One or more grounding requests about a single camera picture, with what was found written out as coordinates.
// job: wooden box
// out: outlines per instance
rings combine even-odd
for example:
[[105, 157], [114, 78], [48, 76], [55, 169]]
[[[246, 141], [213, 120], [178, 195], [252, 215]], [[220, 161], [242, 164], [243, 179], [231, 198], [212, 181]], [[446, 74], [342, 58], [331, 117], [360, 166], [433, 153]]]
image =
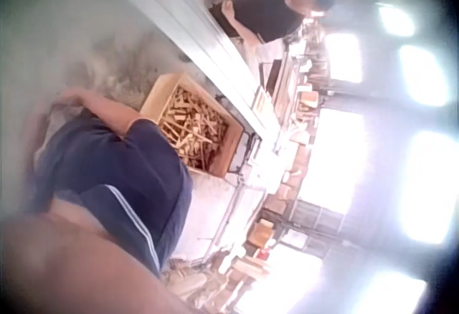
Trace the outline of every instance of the wooden box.
[[[211, 175], [224, 178], [228, 172], [244, 128], [201, 85], [191, 79], [188, 74], [166, 74], [160, 76], [146, 98], [141, 108], [141, 114], [146, 118], [152, 119], [156, 124], [159, 124], [178, 87], [182, 87], [184, 90], [196, 95], [203, 103], [219, 113], [228, 124], [228, 129], [224, 135], [218, 154], [214, 157], [208, 168], [208, 172]], [[191, 167], [189, 169], [203, 173], [201, 169]]]

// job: wood scrap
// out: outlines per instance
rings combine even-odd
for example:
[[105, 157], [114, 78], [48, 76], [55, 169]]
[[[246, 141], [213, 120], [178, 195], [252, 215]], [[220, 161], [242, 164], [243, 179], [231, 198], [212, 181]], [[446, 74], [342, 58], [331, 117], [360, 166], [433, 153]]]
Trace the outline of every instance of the wood scrap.
[[182, 161], [208, 171], [228, 130], [224, 118], [197, 95], [178, 87], [159, 126]]

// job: man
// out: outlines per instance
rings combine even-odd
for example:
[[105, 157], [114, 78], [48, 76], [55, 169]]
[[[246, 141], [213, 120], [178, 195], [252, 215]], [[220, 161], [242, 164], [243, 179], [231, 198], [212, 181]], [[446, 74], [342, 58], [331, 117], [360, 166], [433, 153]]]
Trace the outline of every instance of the man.
[[158, 280], [189, 210], [186, 166], [131, 108], [82, 88], [57, 103], [85, 109], [36, 167], [46, 110], [28, 122], [33, 210], [1, 224], [2, 301], [25, 313], [192, 313]]
[[209, 11], [229, 37], [254, 47], [294, 32], [311, 11], [327, 11], [333, 0], [229, 0]]

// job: light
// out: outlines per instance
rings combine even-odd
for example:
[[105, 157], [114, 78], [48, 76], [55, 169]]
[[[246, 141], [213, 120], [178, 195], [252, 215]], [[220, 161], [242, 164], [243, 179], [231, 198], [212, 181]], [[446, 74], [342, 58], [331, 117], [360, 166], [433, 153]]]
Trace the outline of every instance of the light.
[[386, 31], [401, 37], [411, 37], [415, 33], [415, 26], [403, 11], [390, 7], [380, 6], [379, 14]]
[[272, 267], [236, 304], [238, 313], [288, 314], [319, 280], [322, 260], [281, 244], [270, 253]]
[[325, 37], [330, 59], [330, 76], [354, 83], [362, 81], [359, 40], [353, 34], [333, 33]]
[[399, 51], [408, 93], [418, 103], [440, 107], [448, 101], [448, 86], [443, 73], [430, 52], [404, 45]]
[[308, 173], [300, 189], [302, 200], [340, 214], [349, 210], [365, 165], [364, 128], [361, 115], [321, 110]]
[[412, 314], [425, 290], [425, 282], [398, 272], [376, 275], [354, 314]]
[[423, 131], [412, 141], [402, 191], [401, 223], [413, 240], [441, 244], [459, 191], [459, 145]]

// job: wooden plank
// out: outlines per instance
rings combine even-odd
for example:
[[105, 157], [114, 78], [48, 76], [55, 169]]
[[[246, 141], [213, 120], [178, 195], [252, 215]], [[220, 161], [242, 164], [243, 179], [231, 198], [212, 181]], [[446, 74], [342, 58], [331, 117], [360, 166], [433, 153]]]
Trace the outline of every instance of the wooden plank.
[[156, 124], [159, 124], [164, 111], [172, 99], [172, 94], [179, 85], [180, 77], [181, 75], [178, 74], [166, 74], [158, 78], [141, 108], [141, 115], [143, 117], [149, 118]]

